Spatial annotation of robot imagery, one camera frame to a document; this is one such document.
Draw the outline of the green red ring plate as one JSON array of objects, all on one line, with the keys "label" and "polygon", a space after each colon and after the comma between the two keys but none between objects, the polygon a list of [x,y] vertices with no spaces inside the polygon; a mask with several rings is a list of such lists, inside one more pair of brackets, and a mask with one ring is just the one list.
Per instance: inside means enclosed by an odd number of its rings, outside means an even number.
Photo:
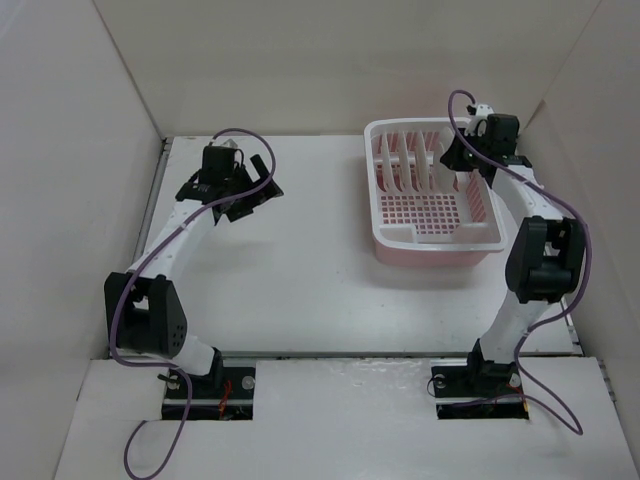
[{"label": "green red ring plate", "polygon": [[456,192],[456,173],[442,163],[445,153],[449,150],[455,134],[450,127],[444,127],[438,134],[437,142],[434,146],[433,175],[436,186],[443,194],[453,194]]}]

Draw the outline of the green quatrefoil plate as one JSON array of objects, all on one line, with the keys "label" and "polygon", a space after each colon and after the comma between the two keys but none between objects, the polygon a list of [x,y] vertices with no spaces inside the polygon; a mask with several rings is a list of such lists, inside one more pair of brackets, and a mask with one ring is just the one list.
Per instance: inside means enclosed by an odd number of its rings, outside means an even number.
[{"label": "green quatrefoil plate", "polygon": [[430,176],[429,176],[429,163],[427,152],[425,148],[425,141],[423,134],[420,131],[416,131],[414,135],[415,146],[415,164],[416,164],[416,176],[420,192],[424,195],[428,195],[431,192]]}]

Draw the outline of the orange sunburst plate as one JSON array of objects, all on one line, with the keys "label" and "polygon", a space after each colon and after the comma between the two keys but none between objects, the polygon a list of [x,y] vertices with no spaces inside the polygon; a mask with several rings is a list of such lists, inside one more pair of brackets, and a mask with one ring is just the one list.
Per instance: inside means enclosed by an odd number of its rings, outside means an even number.
[{"label": "orange sunburst plate", "polygon": [[395,195],[398,193],[394,172],[391,163],[389,144],[387,135],[383,134],[381,136],[381,156],[382,156],[382,172],[383,179],[385,184],[385,189],[388,194]]},{"label": "orange sunburst plate", "polygon": [[402,190],[407,195],[412,195],[414,193],[414,188],[412,182],[411,164],[409,161],[406,134],[404,131],[401,131],[398,137],[398,158],[400,165],[400,179]]}]

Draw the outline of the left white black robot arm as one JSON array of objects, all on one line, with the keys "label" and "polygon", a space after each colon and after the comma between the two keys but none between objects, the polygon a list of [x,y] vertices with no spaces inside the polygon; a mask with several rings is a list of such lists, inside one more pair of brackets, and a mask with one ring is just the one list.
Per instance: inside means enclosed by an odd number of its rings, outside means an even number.
[{"label": "left white black robot arm", "polygon": [[183,371],[201,396],[221,390],[222,354],[190,332],[177,281],[222,219],[237,221],[283,196],[273,174],[260,155],[246,158],[233,141],[204,147],[200,169],[177,192],[150,247],[104,283],[109,342],[116,353],[141,354]]}]

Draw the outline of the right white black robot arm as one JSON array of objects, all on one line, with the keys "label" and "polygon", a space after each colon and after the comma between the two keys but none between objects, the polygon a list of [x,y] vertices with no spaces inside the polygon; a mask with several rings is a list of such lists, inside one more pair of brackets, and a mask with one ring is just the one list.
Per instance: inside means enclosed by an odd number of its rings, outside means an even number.
[{"label": "right white black robot arm", "polygon": [[505,265],[506,297],[489,329],[463,366],[435,366],[439,398],[509,394],[520,379],[516,360],[531,327],[551,305],[573,292],[582,270],[586,237],[576,219],[543,195],[533,166],[516,152],[520,123],[485,104],[468,109],[465,127],[447,129],[450,139],[439,165],[476,174],[508,207],[519,230]]}]

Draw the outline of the pink white dish rack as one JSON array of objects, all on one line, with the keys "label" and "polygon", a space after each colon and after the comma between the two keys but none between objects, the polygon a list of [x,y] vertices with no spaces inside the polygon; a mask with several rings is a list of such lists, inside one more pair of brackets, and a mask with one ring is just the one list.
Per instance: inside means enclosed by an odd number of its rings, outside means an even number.
[{"label": "pink white dish rack", "polygon": [[[364,130],[372,236],[377,259],[408,267],[475,266],[507,244],[502,214],[494,194],[475,172],[456,173],[456,192],[443,194],[433,175],[438,134],[451,122],[444,117],[378,120]],[[406,134],[414,193],[402,190],[398,137]],[[420,192],[416,176],[414,135],[423,134],[431,192]],[[387,135],[398,193],[385,189],[381,136]]]}]

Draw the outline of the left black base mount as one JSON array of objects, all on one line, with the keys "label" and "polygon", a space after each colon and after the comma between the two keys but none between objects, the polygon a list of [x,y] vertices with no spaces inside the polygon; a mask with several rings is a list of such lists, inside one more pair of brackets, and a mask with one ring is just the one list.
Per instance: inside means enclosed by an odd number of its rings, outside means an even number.
[{"label": "left black base mount", "polygon": [[[180,420],[187,401],[186,381],[174,370],[159,374],[165,383],[161,404],[162,420]],[[227,359],[221,373],[209,377],[191,376],[192,400],[188,420],[249,421],[253,419],[256,363]]]}]

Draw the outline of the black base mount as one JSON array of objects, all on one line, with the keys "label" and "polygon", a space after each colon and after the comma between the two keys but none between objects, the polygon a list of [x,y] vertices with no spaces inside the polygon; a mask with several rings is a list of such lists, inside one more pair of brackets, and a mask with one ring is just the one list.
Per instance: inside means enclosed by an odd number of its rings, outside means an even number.
[{"label": "black base mount", "polygon": [[529,419],[514,363],[444,358],[432,360],[430,369],[439,420]]},{"label": "black base mount", "polygon": [[[186,381],[174,370],[159,374],[165,383],[161,404],[162,420],[180,420],[187,401]],[[227,359],[221,373],[209,377],[191,376],[192,400],[188,420],[249,421],[253,419],[256,363]]]}]

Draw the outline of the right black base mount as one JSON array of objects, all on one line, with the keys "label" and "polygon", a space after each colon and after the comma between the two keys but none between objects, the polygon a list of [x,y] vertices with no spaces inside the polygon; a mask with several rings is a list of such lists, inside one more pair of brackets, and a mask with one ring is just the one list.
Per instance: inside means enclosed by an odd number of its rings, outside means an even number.
[{"label": "right black base mount", "polygon": [[430,369],[439,420],[529,419],[514,363],[444,358],[432,360]]}]

